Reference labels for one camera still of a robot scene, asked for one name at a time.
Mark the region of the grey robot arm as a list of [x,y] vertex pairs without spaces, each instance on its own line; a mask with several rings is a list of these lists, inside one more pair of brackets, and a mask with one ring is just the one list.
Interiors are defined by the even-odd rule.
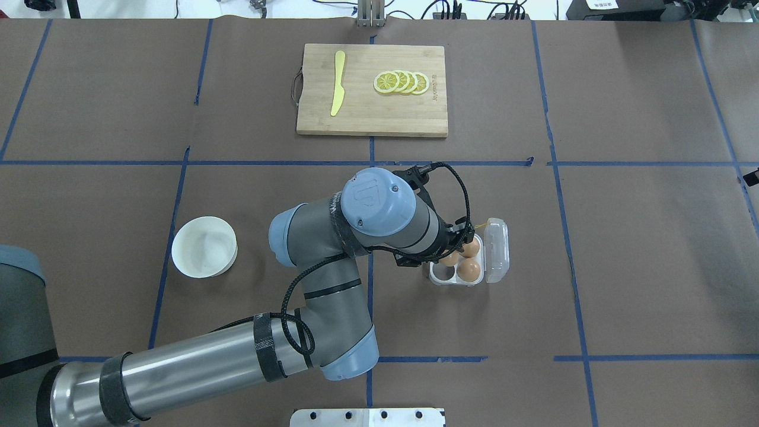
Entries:
[[369,167],[342,191],[273,218],[269,248],[298,275],[276,313],[103,362],[60,360],[46,281],[32,251],[2,246],[2,425],[133,426],[245,387],[319,368],[330,381],[363,375],[380,355],[356,259],[438,262],[474,238],[471,208],[448,224],[425,189],[446,162],[390,172]]

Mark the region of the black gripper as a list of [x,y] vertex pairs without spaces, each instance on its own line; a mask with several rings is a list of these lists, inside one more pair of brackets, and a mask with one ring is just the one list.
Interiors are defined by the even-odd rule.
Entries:
[[456,224],[452,229],[442,228],[429,248],[428,262],[437,263],[440,259],[458,251],[463,243],[469,243],[475,236],[474,226]]

